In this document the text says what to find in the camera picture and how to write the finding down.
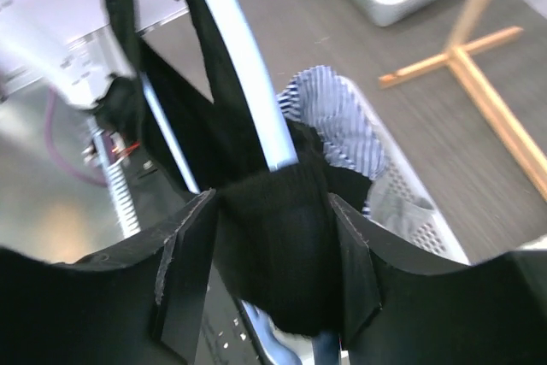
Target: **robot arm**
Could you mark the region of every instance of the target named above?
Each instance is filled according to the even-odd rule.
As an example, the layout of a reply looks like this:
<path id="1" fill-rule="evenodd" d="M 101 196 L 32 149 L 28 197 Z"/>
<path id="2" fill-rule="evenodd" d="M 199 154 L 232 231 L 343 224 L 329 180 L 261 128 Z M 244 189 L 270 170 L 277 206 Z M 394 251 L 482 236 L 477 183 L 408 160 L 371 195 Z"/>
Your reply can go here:
<path id="1" fill-rule="evenodd" d="M 41 72 L 76 109 L 93 109 L 108 90 L 110 79 L 103 70 L 33 22 L 14 0 L 0 0 L 0 50 Z"/>

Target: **black strap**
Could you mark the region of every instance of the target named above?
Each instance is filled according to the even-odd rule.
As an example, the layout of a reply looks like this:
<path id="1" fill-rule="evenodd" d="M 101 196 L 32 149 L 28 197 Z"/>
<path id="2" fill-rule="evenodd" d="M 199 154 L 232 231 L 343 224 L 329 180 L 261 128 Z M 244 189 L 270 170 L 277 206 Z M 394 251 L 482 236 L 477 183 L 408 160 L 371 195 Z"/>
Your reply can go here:
<path id="1" fill-rule="evenodd" d="M 105 3 L 121 48 L 135 70 L 148 75 L 194 177 L 199 187 L 205 190 L 211 186 L 221 187 L 229 180 L 264 168 L 265 161 L 241 85 L 207 4 L 204 0 L 186 1 L 202 45 L 215 104 L 211 104 L 139 37 L 135 24 L 135 0 L 105 0 Z M 139 79 L 134 81 L 134 87 L 136 97 L 133 101 L 137 105 L 138 118 L 134 122 L 126 121 L 126 124 L 137 125 L 137 137 L 143 147 L 155 157 L 153 160 L 176 182 L 175 185 L 184 190 L 185 183 L 176 163 L 143 99 Z M 113 100 L 112 94 L 106 98 Z M 115 107 L 111 111 L 120 110 L 120 107 Z"/>
<path id="2" fill-rule="evenodd" d="M 139 54 L 135 0 L 105 0 L 105 3 L 110 25 L 121 48 L 132 66 L 136 70 L 143 70 Z M 241 122 L 241 127 L 252 128 L 254 125 L 242 86 L 206 0 L 186 0 L 186 3 L 202 49 L 203 63 L 215 104 Z"/>

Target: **blue striped fabric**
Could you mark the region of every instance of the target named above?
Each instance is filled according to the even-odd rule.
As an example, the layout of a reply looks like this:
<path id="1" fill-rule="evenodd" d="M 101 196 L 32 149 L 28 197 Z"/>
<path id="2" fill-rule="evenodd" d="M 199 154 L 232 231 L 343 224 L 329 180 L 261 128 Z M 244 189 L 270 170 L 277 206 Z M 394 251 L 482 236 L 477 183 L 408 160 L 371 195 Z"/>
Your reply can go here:
<path id="1" fill-rule="evenodd" d="M 328 66 L 296 74 L 278 95 L 283 116 L 314 127 L 329 164 L 376 180 L 385 170 L 384 147 L 354 93 Z M 369 214 L 363 204 L 362 213 Z"/>

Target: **perforated plastic basket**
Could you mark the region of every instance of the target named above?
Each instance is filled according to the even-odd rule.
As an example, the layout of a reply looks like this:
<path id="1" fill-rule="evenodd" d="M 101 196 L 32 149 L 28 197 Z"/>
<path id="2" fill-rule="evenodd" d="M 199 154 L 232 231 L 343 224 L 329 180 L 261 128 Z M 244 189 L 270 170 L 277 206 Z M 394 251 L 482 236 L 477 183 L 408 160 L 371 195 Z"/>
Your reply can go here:
<path id="1" fill-rule="evenodd" d="M 363 112 L 371 121 L 374 131 L 384 145 L 386 154 L 389 157 L 387 169 L 380 177 L 381 179 L 385 179 L 384 184 L 387 184 L 394 193 L 409 203 L 413 203 L 419 198 L 424 198 L 433 206 L 434 212 L 432 213 L 431 218 L 418 227 L 410 237 L 406 239 L 433 254 L 464 264 L 469 264 L 469 260 L 465 255 L 462 246 L 456 239 L 454 233 L 450 230 L 434 200 L 427 192 L 425 186 L 421 183 L 414 169 L 410 166 L 406 156 L 403 154 L 384 123 L 373 110 L 371 104 L 353 81 L 346 78 L 343 78 L 343 80 L 358 99 Z"/>

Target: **wooden stand base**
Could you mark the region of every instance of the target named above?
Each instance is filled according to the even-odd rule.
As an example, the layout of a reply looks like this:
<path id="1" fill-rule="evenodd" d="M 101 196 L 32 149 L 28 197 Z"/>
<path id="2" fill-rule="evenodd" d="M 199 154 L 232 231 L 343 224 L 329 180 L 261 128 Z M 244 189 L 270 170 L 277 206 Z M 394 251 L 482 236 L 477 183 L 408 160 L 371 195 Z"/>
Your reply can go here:
<path id="1" fill-rule="evenodd" d="M 522 28 L 509 27 L 465 43 L 489 2 L 490 0 L 467 0 L 443 53 L 386 74 L 379 78 L 379 85 L 382 88 L 391 87 L 437 68 L 448 67 L 547 201 L 547 157 L 471 58 L 481 51 L 517 39 Z"/>

